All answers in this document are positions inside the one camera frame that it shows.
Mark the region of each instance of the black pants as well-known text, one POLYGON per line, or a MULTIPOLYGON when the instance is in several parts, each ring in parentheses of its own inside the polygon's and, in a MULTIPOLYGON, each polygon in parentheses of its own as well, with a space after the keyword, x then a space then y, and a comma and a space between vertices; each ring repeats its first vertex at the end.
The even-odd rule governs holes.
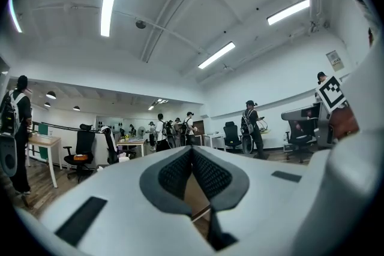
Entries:
POLYGON ((260 159, 265 159, 264 150, 263 150, 264 148, 263 138, 262 138, 262 134, 260 133, 259 127, 257 127, 257 125, 254 128, 251 135, 252 135, 253 141, 256 144, 257 152, 259 153, 260 159))
POLYGON ((153 134, 149 135, 149 144, 154 147, 155 146, 155 136, 153 134))
POLYGON ((161 152, 162 150, 167 150, 167 149, 170 149, 167 140, 162 140, 160 142, 157 141, 156 152, 161 152))
POLYGON ((185 142, 185 145, 194 145, 194 135, 186 134, 185 138, 187 139, 187 141, 185 142))
POLYGON ((27 132, 19 131, 14 136, 14 139, 16 141, 17 169, 16 174, 10 177, 10 179, 12 180, 13 188, 16 191, 27 192, 31 190, 31 187, 28 185, 25 168, 25 145, 28 141, 28 134, 27 132))

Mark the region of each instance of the table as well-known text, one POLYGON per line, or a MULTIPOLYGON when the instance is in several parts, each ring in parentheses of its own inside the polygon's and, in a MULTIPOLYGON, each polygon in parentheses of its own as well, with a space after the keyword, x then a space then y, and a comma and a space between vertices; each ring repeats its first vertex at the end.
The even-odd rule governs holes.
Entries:
MULTIPOLYGON (((27 147, 29 148, 30 145, 34 146, 39 146, 39 147, 45 147, 48 149, 48 163, 49 163, 49 171, 50 171, 50 176, 52 178, 53 186, 55 188, 58 187, 58 184, 56 183, 56 177, 55 177, 55 172, 53 171, 53 163, 52 163, 52 152, 51 148, 54 146, 58 146, 58 153, 59 153, 59 165, 60 165, 60 170, 62 170, 62 163, 61 163, 61 138, 59 137, 48 137, 46 135, 33 135, 28 139, 28 145, 27 147)), ((27 155, 27 163, 28 166, 29 164, 29 153, 27 155)))
MULTIPOLYGON (((223 141, 224 141, 224 134, 213 134, 213 135, 204 134, 203 136, 204 136, 204 144, 205 144, 205 146, 209 146, 211 148, 214 148, 213 143, 212 143, 212 139, 214 139, 214 138, 223 138, 223 141), (209 143, 205 141, 206 137, 209 138, 209 143)), ((227 151, 225 142, 224 142, 224 151, 225 152, 227 151)))
POLYGON ((144 151, 145 147, 144 145, 146 144, 146 140, 130 140, 130 141, 118 141, 116 145, 124 145, 124 146, 140 146, 142 149, 142 157, 144 157, 144 151))

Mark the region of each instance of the black cap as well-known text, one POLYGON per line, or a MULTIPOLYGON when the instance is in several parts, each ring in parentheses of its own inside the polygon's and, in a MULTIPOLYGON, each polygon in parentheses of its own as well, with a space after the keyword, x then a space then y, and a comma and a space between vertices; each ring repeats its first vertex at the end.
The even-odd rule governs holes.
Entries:
POLYGON ((324 74, 322 71, 320 71, 320 72, 317 74, 317 79, 318 79, 318 81, 320 81, 320 77, 326 77, 326 74, 324 74))
POLYGON ((28 78, 24 75, 20 76, 19 79, 17 79, 17 89, 22 91, 25 90, 28 86, 28 78))
POLYGON ((247 104, 247 106, 255 106, 253 100, 248 100, 248 101, 246 102, 246 104, 247 104))

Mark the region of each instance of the wooden floor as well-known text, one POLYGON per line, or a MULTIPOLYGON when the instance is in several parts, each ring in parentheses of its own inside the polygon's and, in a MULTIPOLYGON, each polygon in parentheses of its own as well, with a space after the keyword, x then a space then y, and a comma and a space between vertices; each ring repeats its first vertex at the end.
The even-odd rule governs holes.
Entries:
MULTIPOLYGON (((316 147, 310 147, 310 150, 314 152, 316 151, 316 147)), ((282 150, 274 152, 267 151, 266 153, 269 154, 269 161, 299 164, 299 158, 297 156, 292 156, 291 159, 287 161, 286 155, 282 152, 282 150)), ((303 165, 307 165, 310 158, 311 155, 304 156, 303 165)), ((2 170, 0 171, 0 183, 5 188, 10 200, 15 206, 21 207, 30 212, 36 218, 39 218, 44 209, 55 199, 77 185, 77 179, 75 176, 73 176, 70 180, 67 178, 68 171, 66 169, 60 170, 58 167, 55 167, 54 169, 58 188, 54 188, 52 185, 49 166, 43 162, 31 159, 31 166, 27 167, 28 182, 31 186, 31 195, 26 197, 29 204, 28 208, 23 204, 21 197, 15 194, 11 180, 3 174, 2 170)), ((202 236, 206 237, 209 228, 208 220, 206 218, 200 218, 194 224, 202 236)))

